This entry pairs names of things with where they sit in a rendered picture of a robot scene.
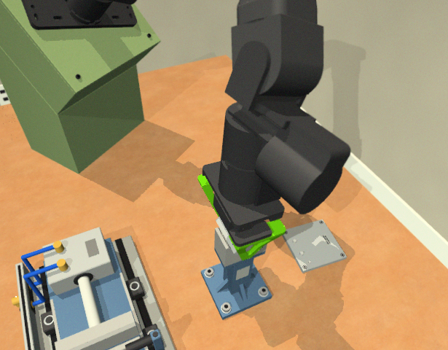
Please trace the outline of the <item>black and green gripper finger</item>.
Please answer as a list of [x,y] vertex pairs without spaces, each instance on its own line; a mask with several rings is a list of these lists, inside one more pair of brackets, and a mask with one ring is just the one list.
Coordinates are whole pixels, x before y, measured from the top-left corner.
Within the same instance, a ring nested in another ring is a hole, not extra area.
[[[276,238],[285,234],[286,228],[283,225],[283,223],[280,221],[280,219],[277,219],[272,222],[267,222],[267,224],[269,225],[269,227],[272,231],[272,235],[268,238],[264,238],[264,239],[260,240],[262,242],[256,241],[251,244],[247,244],[245,246],[238,247],[238,246],[234,245],[232,239],[229,236],[237,253],[240,255],[241,260],[247,260],[247,259],[253,257],[264,245],[268,244],[269,242],[271,242],[271,241],[275,240]],[[263,241],[263,240],[266,240],[266,241]],[[255,244],[255,243],[257,243],[257,244]],[[253,245],[253,246],[251,247],[251,249],[249,251],[246,251],[245,249],[247,247],[249,247],[250,245]]]
[[[213,209],[215,210],[215,208],[213,206],[213,198],[214,198],[213,189],[211,188],[210,184],[208,183],[208,180],[202,174],[198,176],[197,180],[200,183],[200,185],[201,185],[203,191],[205,192],[206,196],[208,197],[208,200],[210,201]],[[216,210],[215,210],[215,212],[216,212],[217,216],[219,217],[219,215],[218,215]]]

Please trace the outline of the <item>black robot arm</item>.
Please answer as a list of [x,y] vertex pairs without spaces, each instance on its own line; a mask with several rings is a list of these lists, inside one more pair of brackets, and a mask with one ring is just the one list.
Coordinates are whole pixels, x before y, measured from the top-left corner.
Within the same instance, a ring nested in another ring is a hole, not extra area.
[[[36,30],[137,23],[131,6],[137,0],[21,1]],[[232,73],[224,92],[236,103],[225,112],[222,154],[238,168],[255,169],[254,206],[283,198],[307,214],[337,186],[351,153],[300,109],[323,73],[316,0],[239,0],[231,33]]]

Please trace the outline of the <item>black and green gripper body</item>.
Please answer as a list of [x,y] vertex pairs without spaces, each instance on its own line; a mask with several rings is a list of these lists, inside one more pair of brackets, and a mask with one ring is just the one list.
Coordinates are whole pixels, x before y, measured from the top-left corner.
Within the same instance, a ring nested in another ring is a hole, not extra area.
[[255,169],[232,165],[221,151],[221,161],[204,165],[203,176],[214,191],[213,206],[235,246],[245,246],[272,235],[264,220],[282,218],[285,208],[279,199],[254,206],[259,184]]

